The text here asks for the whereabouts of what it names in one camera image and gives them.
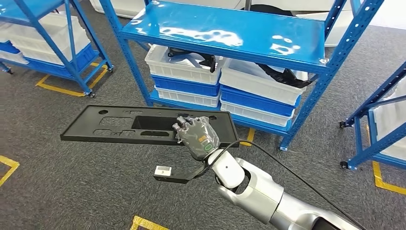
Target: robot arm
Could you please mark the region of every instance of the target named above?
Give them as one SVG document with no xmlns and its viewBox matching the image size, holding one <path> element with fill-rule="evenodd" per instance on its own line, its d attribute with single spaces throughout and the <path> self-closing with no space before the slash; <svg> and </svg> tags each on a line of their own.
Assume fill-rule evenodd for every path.
<svg viewBox="0 0 406 230">
<path fill-rule="evenodd" d="M 358 230 L 340 216 L 290 196 L 268 173 L 219 149 L 217 134 L 207 117 L 179 117 L 173 128 L 203 167 L 194 174 L 177 175 L 171 167 L 157 166 L 155 179 L 185 184 L 212 168 L 220 195 L 264 224 L 279 230 Z M 247 187 L 236 194 L 245 177 L 249 179 Z"/>
</svg>

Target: gray carpet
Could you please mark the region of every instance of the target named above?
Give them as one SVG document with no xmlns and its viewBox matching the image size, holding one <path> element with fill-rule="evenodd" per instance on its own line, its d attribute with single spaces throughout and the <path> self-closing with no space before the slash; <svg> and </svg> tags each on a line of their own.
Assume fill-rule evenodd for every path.
<svg viewBox="0 0 406 230">
<path fill-rule="evenodd" d="M 185 171 L 198 166 L 185 148 L 59 140 L 87 104 L 145 105 L 104 15 L 88 2 L 82 6 L 115 72 L 98 85 L 94 99 L 35 87 L 44 75 L 34 71 L 15 67 L 13 76 L 1 74 L 5 144 L 1 154 L 20 163 L 0 188 L 1 228 L 128 230 L 137 215 L 173 230 L 272 229 L 221 199 L 213 173 L 186 185 L 155 181 L 156 165 Z M 131 49 L 151 89 L 153 81 L 143 61 L 146 52 L 135 43 Z M 274 135 L 257 131 L 254 138 L 371 230 L 406 229 L 406 195 L 375 187 L 370 161 L 357 171 L 339 168 L 341 160 L 354 155 L 355 143 L 353 130 L 339 129 L 338 122 L 405 59 L 405 30 L 369 27 L 288 152 L 278 151 L 279 138 Z M 48 83 L 79 90 L 60 79 L 51 78 Z M 245 138 L 248 128 L 237 128 Z M 232 154 L 269 172 L 286 192 L 337 213 L 254 147 L 242 146 Z M 7 169 L 1 167 L 1 174 Z M 383 164 L 381 169 L 386 182 L 406 187 L 406 171 Z"/>
</svg>

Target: black cable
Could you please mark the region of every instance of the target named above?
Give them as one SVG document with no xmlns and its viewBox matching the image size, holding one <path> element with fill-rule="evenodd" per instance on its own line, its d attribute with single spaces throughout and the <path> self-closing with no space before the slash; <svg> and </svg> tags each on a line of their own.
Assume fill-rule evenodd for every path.
<svg viewBox="0 0 406 230">
<path fill-rule="evenodd" d="M 321 196 L 324 200 L 326 200 L 329 204 L 331 204 L 334 208 L 336 208 L 338 211 L 340 211 L 345 217 L 347 217 L 348 219 L 350 219 L 354 224 L 356 224 L 358 227 L 360 227 L 362 230 L 366 230 L 366 228 L 364 226 L 362 226 L 360 223 L 358 223 L 354 218 L 352 218 L 349 214 L 347 214 L 344 210 L 342 210 L 341 208 L 339 208 L 337 205 L 335 205 L 332 201 L 330 201 L 327 197 L 325 197 L 323 194 L 321 194 L 321 192 L 319 192 L 317 189 L 315 189 L 313 186 L 311 186 L 311 184 L 309 184 L 305 179 L 303 179 L 302 177 L 300 177 L 298 174 L 296 174 L 295 172 L 293 172 L 291 169 L 289 169 L 286 165 L 284 165 L 282 162 L 280 162 L 278 159 L 276 159 L 274 156 L 272 156 L 270 153 L 268 153 L 265 149 L 263 149 L 261 146 L 259 146 L 258 144 L 249 141 L 249 140 L 236 140 L 233 143 L 229 144 L 225 149 L 223 149 L 223 151 L 220 152 L 220 154 L 214 159 L 214 161 L 209 164 L 205 169 L 203 169 L 199 174 L 197 174 L 194 178 L 198 178 L 200 176 L 202 176 L 203 174 L 205 174 L 208 170 L 210 170 L 213 165 L 216 163 L 216 161 L 223 155 L 223 153 L 225 151 L 227 151 L 231 146 L 240 143 L 240 142 L 247 142 L 250 143 L 251 145 L 254 145 L 255 147 L 257 147 L 258 149 L 260 149 L 261 151 L 263 151 L 264 153 L 266 153 L 268 156 L 270 156 L 274 161 L 276 161 L 278 164 L 280 164 L 283 168 L 285 168 L 287 171 L 289 171 L 291 174 L 293 174 L 295 177 L 297 177 L 299 180 L 301 180 L 303 183 L 305 183 L 309 188 L 311 188 L 313 191 L 315 191 L 319 196 Z"/>
</svg>

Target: yellow floor tape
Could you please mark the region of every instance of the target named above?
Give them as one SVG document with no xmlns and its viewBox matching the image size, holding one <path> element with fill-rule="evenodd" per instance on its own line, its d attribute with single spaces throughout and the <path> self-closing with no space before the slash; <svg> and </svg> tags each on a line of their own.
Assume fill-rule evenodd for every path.
<svg viewBox="0 0 406 230">
<path fill-rule="evenodd" d="M 92 66 L 98 66 L 99 64 L 93 62 L 93 63 L 91 63 L 90 65 L 92 65 Z M 107 72 L 107 66 L 106 66 L 106 65 L 103 65 L 102 68 L 104 68 L 104 70 L 103 70 L 103 71 L 93 80 L 93 82 L 89 85 L 89 88 L 90 88 L 90 89 L 92 89 L 92 88 L 100 81 L 100 79 L 102 79 L 102 77 L 106 74 L 106 72 Z M 75 91 L 72 91 L 72 90 L 67 90 L 67 89 L 63 89 L 63 88 L 59 88 L 59 87 L 56 87 L 56 86 L 52 86 L 52 85 L 47 85 L 47 84 L 45 84 L 44 81 L 45 81 L 46 79 L 48 79 L 49 76 L 50 76 L 50 75 L 47 74 L 45 77 L 43 77 L 43 78 L 36 84 L 36 86 L 42 87 L 42 88 L 47 89 L 47 90 L 52 90 L 52 91 L 61 92 L 61 93 L 64 93 L 64 94 L 76 96 L 76 97 L 83 97 L 83 96 L 85 96 L 85 93 L 83 93 L 83 92 L 75 92 Z"/>
<path fill-rule="evenodd" d="M 133 225 L 131 226 L 130 230 L 137 230 L 139 226 L 146 228 L 148 230 L 169 230 L 149 220 L 146 220 L 139 216 L 134 216 Z"/>
<path fill-rule="evenodd" d="M 367 133 L 368 133 L 368 140 L 371 140 L 370 136 L 369 136 L 369 126 L 367 126 Z M 373 175 L 375 177 L 375 185 L 377 187 L 406 195 L 406 188 L 402 188 L 402 187 L 396 186 L 394 184 L 388 184 L 388 183 L 383 182 L 381 167 L 379 166 L 378 162 L 372 161 L 372 168 L 373 168 Z"/>
<path fill-rule="evenodd" d="M 11 167 L 7 171 L 7 173 L 0 179 L 0 186 L 2 186 L 3 183 L 11 176 L 11 174 L 18 168 L 20 164 L 4 156 L 0 156 L 0 162 Z"/>
<path fill-rule="evenodd" d="M 255 134 L 255 129 L 249 128 L 247 140 L 252 141 L 254 139 L 254 134 Z M 247 142 L 241 142 L 240 144 L 245 145 L 245 146 L 251 146 L 251 144 L 247 143 Z"/>
</svg>

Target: silver robot arm segment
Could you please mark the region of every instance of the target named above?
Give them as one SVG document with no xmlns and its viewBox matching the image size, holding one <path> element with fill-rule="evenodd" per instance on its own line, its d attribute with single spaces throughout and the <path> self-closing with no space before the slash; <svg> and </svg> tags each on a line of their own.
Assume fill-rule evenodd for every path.
<svg viewBox="0 0 406 230">
<path fill-rule="evenodd" d="M 283 191 L 272 177 L 249 162 L 235 158 L 249 183 L 240 194 L 224 186 L 218 192 L 264 224 L 279 230 L 358 230 L 338 215 L 309 205 Z"/>
</svg>

